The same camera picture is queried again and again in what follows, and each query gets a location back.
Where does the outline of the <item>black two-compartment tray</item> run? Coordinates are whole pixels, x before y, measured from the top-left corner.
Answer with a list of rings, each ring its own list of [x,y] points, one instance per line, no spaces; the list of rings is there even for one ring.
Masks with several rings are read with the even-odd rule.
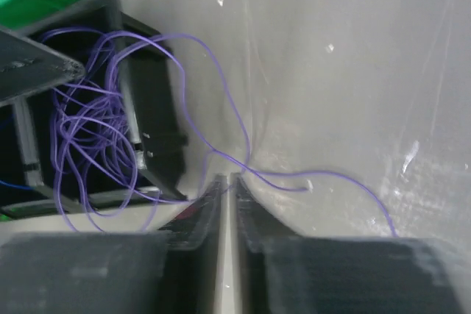
[[[65,27],[85,27],[83,35],[60,35],[47,45],[80,62],[105,32],[125,30],[151,37],[156,30],[128,16],[120,0],[82,0],[33,24],[22,26],[19,32],[39,40],[46,32]],[[177,184],[185,173],[183,149],[188,142],[180,129],[174,108],[169,78],[168,47],[142,48],[124,58],[118,78],[125,91],[124,119],[130,123],[130,137],[138,159],[139,194],[131,204],[148,204],[154,197],[162,201],[182,201],[185,196]],[[20,146],[17,154],[28,157],[28,168],[16,168],[9,178],[25,182],[32,177],[31,190],[3,188],[1,213],[10,218],[26,218],[54,214],[54,172],[49,159],[51,148],[49,121],[53,112],[52,95],[41,93],[28,98],[27,122],[32,125],[32,147]]]

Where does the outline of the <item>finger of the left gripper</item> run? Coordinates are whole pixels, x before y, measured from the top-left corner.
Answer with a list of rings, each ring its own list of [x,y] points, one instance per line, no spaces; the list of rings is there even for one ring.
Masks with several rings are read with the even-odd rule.
[[[1,30],[1,102],[11,103],[85,75],[84,66],[10,29]]]

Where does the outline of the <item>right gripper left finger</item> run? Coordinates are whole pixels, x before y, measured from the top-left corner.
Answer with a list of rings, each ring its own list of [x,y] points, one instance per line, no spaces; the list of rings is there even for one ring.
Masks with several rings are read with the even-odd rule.
[[[18,233],[1,242],[3,313],[212,313],[222,195],[147,233]]]

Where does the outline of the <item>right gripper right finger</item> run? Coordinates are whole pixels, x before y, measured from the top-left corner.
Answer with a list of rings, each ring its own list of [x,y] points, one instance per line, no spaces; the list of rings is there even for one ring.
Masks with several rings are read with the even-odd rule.
[[[470,311],[470,262],[448,244],[304,236],[231,183],[243,313]]]

